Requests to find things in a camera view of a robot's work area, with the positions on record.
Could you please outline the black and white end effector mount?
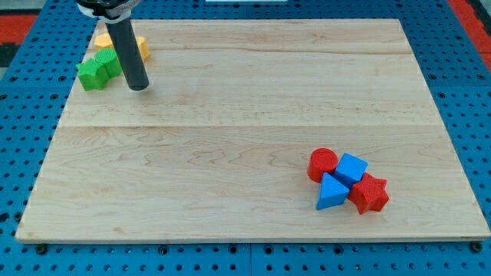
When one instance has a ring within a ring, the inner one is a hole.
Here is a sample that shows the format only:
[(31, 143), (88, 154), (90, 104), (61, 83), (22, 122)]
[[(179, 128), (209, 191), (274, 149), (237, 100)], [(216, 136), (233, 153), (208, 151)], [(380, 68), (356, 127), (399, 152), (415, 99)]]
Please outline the black and white end effector mount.
[(75, 0), (82, 14), (99, 18), (108, 24), (116, 24), (130, 17), (141, 0)]

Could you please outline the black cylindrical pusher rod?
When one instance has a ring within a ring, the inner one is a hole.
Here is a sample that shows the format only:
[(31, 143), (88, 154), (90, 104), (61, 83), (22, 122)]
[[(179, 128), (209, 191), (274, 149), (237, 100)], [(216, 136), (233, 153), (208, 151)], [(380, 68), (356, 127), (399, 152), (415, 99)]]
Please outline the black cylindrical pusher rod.
[(130, 19), (125, 18), (113, 24), (106, 23), (106, 28), (117, 53), (127, 86), (134, 91), (145, 90), (149, 86), (149, 78)]

